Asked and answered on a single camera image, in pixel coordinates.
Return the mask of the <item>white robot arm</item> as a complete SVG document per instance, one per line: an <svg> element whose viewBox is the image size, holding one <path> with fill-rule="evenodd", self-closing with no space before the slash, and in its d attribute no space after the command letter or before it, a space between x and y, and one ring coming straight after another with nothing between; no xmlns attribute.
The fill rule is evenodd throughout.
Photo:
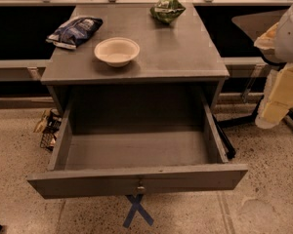
<svg viewBox="0 0 293 234"><path fill-rule="evenodd" d="M293 5L255 41L260 49L274 49L278 59L286 62L280 71L267 77L264 97L260 101L255 124L261 129L277 126L293 107Z"/></svg>

